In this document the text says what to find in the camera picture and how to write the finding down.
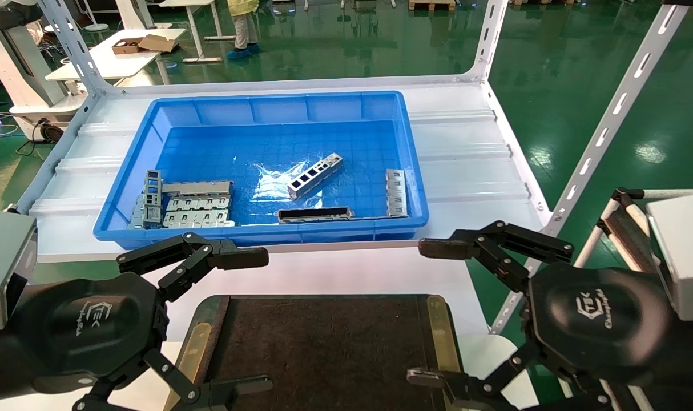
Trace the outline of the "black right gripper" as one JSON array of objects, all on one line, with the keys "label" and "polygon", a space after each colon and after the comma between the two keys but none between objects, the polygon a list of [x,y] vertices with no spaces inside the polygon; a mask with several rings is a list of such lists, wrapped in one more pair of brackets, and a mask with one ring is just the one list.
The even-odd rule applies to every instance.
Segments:
[{"label": "black right gripper", "polygon": [[[529,270],[510,252],[554,264],[529,279]],[[629,385],[654,380],[675,311],[664,286],[650,274],[555,263],[569,263],[574,246],[504,221],[477,231],[457,229],[448,239],[425,237],[419,253],[430,259],[477,260],[511,291],[527,291],[535,342],[521,346],[485,380],[411,368],[406,377],[411,384],[441,389],[456,408],[516,410],[502,390],[535,361],[564,380]]]}]

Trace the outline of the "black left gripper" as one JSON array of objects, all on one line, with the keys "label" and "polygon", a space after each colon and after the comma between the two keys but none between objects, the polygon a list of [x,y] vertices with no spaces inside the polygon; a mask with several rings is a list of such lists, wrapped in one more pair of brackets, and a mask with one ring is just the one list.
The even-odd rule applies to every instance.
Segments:
[{"label": "black left gripper", "polygon": [[[15,344],[10,353],[25,375],[26,390],[65,393],[89,379],[96,383],[73,410],[129,410],[107,400],[114,388],[129,385],[148,367],[179,396],[172,410],[231,410],[239,396],[270,390],[268,375],[195,385],[159,351],[166,339],[166,301],[179,299],[213,269],[269,262],[263,247],[240,249],[230,239],[186,232],[119,255],[125,274],[115,278],[28,287],[10,320]],[[140,277],[171,264],[175,268],[158,289]]]}]

